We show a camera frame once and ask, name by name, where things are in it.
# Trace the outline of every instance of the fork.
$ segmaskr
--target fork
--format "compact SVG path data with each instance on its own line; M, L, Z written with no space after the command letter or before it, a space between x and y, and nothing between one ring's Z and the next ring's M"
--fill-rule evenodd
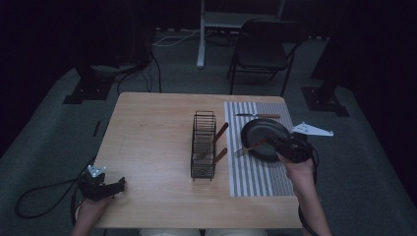
M234 156L236 156L236 157L242 156L242 155L248 153L249 150L257 148L257 147L265 144L267 141L268 141L268 139L262 139L262 140L257 141L256 143L250 145L249 147L242 147L242 148L240 148L240 149L238 149L234 152Z

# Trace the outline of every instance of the dark wall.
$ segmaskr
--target dark wall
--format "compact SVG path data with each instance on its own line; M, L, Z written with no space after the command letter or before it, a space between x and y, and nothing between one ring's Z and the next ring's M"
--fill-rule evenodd
M132 50L132 27L143 32L138 21L144 14L138 9L145 3L121 0L115 6L114 2L1 1L0 156L54 83L76 64L117 67L117 59L127 55L126 48L116 47L122 44L129 47L128 59L140 57L144 41L138 33ZM136 24L120 16L136 16Z
M411 1L350 1L313 78L339 80L378 136L417 205L417 5ZM335 78L329 69L340 68Z

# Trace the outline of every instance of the chair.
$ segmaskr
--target chair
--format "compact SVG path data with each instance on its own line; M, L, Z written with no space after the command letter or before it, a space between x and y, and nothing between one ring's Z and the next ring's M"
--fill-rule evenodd
M230 78L230 93L236 72L272 74L272 80L279 71L286 71L280 96L284 95L285 87L294 61L295 50L308 35L306 30L296 22L279 22L254 19L240 28L233 52L232 61L227 72ZM287 52L284 45L290 45Z

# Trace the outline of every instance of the person's arm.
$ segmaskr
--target person's arm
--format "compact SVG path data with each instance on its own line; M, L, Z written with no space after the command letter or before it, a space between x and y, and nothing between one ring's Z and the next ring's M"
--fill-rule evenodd
M104 198L98 202L85 200L80 205L76 225L71 236L88 236L100 217L104 214L112 197Z
M292 163L280 154L278 157L285 165L287 176L292 182L294 194L308 225L320 236L331 236L328 221L316 192L313 160ZM311 235L305 228L303 233Z

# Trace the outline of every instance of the utensil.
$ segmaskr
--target utensil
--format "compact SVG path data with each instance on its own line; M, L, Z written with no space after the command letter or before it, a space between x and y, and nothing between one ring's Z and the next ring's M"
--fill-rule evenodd
M196 156L196 159L204 159L206 158L206 155L208 154L209 150L215 145L215 143L217 143L218 139L220 139L221 135L223 135L224 131L227 130L227 128L229 127L229 123L224 123L224 125L220 128L220 130L218 131L218 133L214 136L214 138L211 141L210 146L207 148L206 151L200 153L199 155Z
M279 119L281 118L281 115L279 114L256 114L256 113L240 113L236 114L236 116L252 116L252 117L261 117L261 118L274 118Z
M212 161L212 164L217 164L227 154L227 147L225 147L218 156Z
M265 144L267 141L268 141L268 139L262 139L262 140L257 141L256 143L252 144L252 145L251 145L251 146L249 146L249 147L242 147L242 148L240 148L240 149L236 150L236 151L234 152L234 155L235 155L236 157L242 156L242 155L244 155L244 154L248 153L248 151L249 151L249 150L254 149L254 148L257 148L257 147L259 147L259 146L261 146L261 145Z

